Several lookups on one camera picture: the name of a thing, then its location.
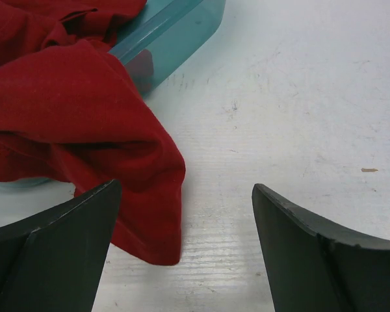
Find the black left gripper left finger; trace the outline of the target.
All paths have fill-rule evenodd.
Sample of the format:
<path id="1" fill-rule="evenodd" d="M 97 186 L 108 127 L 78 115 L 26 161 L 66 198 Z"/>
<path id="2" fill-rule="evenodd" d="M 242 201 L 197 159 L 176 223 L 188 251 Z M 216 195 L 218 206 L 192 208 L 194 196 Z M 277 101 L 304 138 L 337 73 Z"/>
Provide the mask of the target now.
<path id="1" fill-rule="evenodd" d="M 0 311 L 91 311 L 121 196 L 112 180 L 0 227 Z"/>

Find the red t shirt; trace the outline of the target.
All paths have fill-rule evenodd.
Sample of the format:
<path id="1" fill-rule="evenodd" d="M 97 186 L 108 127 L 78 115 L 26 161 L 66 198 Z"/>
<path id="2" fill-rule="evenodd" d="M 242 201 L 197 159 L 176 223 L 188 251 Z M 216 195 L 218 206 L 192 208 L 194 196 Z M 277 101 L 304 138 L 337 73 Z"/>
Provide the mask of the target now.
<path id="1" fill-rule="evenodd" d="M 80 195 L 122 185 L 112 243 L 181 258 L 185 162 L 110 54 L 144 1 L 0 1 L 0 182 L 48 177 Z"/>

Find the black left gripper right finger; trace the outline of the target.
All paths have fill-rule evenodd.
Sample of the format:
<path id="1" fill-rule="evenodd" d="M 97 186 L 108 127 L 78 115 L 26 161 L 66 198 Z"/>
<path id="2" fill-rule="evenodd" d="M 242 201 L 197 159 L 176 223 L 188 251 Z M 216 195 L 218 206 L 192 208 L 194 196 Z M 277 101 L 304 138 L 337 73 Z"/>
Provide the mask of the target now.
<path id="1" fill-rule="evenodd" d="M 390 240 L 349 229 L 262 184 L 252 205 L 276 311 L 390 312 Z"/>

